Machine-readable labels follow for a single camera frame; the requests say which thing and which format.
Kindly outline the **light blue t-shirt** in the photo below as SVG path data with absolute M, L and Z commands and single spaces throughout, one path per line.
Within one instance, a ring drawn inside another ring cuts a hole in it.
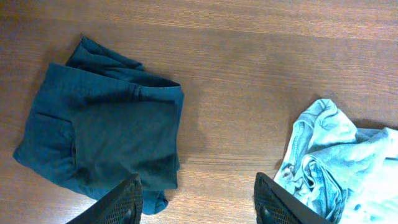
M 274 181 L 332 223 L 397 223 L 397 130 L 363 129 L 329 99 L 292 128 Z

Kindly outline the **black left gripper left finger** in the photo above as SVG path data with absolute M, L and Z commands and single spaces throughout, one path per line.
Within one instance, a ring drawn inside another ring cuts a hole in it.
M 142 207 L 141 180 L 133 174 L 67 224 L 140 224 Z

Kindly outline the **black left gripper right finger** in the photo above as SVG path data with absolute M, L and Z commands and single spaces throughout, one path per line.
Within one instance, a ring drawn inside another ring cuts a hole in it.
M 254 204 L 257 224 L 331 224 L 262 172 L 256 174 Z

